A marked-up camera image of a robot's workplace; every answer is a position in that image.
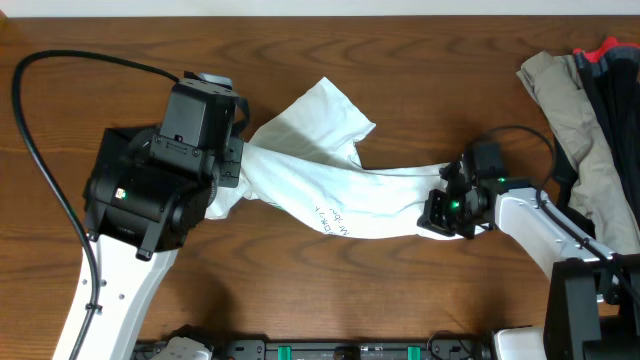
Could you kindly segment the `white t-shirt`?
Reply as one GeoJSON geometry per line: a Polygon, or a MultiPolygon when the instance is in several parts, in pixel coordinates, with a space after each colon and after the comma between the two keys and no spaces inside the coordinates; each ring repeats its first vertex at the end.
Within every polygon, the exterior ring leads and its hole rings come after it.
{"type": "Polygon", "coordinates": [[[417,220],[439,165],[366,170],[356,148],[376,125],[323,78],[245,143],[239,184],[222,188],[205,217],[226,218],[241,200],[261,200],[326,235],[438,240],[417,220]]]}

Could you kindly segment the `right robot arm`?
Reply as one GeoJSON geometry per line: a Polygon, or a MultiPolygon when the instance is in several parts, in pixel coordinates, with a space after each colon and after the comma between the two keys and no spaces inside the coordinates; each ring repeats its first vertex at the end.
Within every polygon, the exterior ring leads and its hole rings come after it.
{"type": "Polygon", "coordinates": [[[441,168],[419,227],[445,237],[477,228],[512,237],[550,279],[543,328],[500,330],[495,359],[636,359],[639,258],[615,253],[575,225],[501,161],[458,160],[441,168]]]}

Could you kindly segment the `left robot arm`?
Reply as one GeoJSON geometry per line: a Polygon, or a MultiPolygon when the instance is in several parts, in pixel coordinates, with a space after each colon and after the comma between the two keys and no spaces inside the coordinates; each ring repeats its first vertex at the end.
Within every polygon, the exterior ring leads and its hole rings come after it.
{"type": "Polygon", "coordinates": [[[90,251],[54,356],[127,359],[163,278],[219,188],[239,183],[243,140],[193,147],[154,127],[108,128],[84,190],[90,251]]]}

